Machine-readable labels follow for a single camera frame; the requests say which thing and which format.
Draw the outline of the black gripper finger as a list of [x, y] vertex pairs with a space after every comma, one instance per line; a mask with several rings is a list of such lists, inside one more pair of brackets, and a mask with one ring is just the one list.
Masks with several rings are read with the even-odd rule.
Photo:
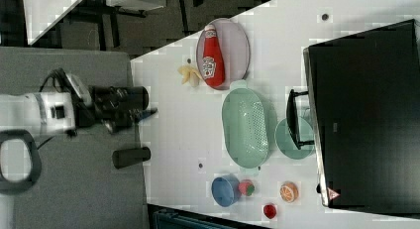
[[145, 119], [153, 116], [157, 112], [158, 112], [158, 110], [156, 108], [151, 108], [151, 109], [148, 109], [148, 110], [140, 111], [139, 113], [135, 113], [133, 115], [133, 121], [135, 123], [139, 123], [140, 121], [145, 120]]

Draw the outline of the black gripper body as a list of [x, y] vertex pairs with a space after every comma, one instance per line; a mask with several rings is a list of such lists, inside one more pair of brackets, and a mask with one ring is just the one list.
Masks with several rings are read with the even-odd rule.
[[109, 133], [118, 133], [136, 123], [133, 115], [147, 110], [149, 93], [140, 87], [89, 86], [91, 103], [78, 100], [74, 105], [76, 128], [103, 124]]

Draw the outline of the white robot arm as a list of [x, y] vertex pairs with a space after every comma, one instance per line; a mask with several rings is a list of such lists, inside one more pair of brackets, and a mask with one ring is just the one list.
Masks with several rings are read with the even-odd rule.
[[149, 106], [144, 87], [91, 86], [88, 96], [76, 92], [36, 92], [1, 96], [1, 130], [26, 131], [33, 137], [66, 134], [97, 124], [111, 134], [132, 128], [158, 111]]

